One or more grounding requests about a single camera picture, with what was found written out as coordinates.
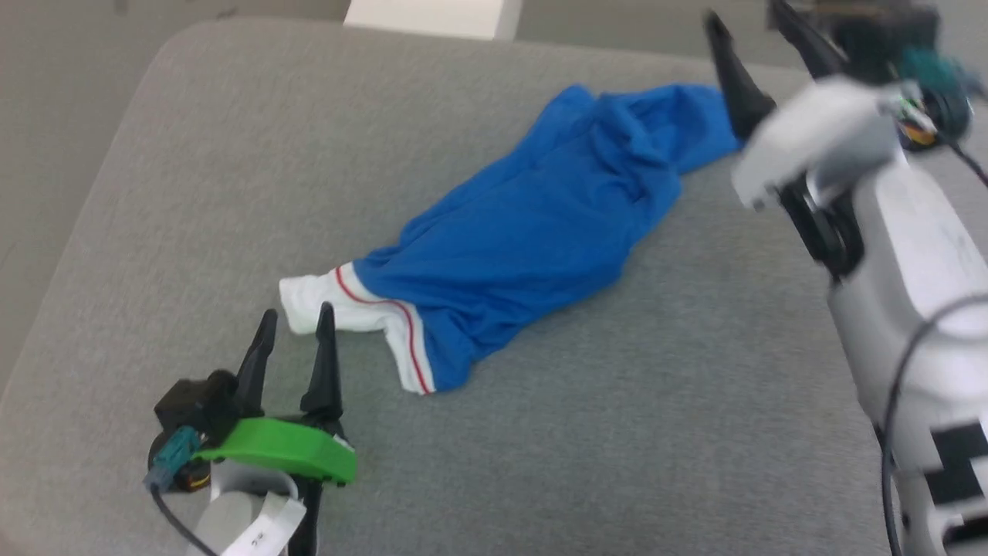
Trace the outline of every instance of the gray couch cushion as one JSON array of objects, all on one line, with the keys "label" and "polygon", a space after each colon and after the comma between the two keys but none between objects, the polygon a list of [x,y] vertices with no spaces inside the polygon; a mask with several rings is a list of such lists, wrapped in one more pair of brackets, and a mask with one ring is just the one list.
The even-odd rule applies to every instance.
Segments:
[{"label": "gray couch cushion", "polygon": [[[783,96],[805,81],[756,77]],[[30,556],[182,553],[140,486],[151,407],[239,363],[279,278],[394,240],[562,87],[673,81],[712,72],[313,23],[173,39],[0,406],[0,538]],[[729,165],[687,179],[617,286],[531,326],[460,391],[404,393],[381,337],[342,334],[360,470],[325,496],[323,553],[881,554],[877,451],[826,278],[780,211],[738,205]],[[296,408],[314,346],[283,324],[269,411]],[[170,503],[193,524],[205,497]]]}]

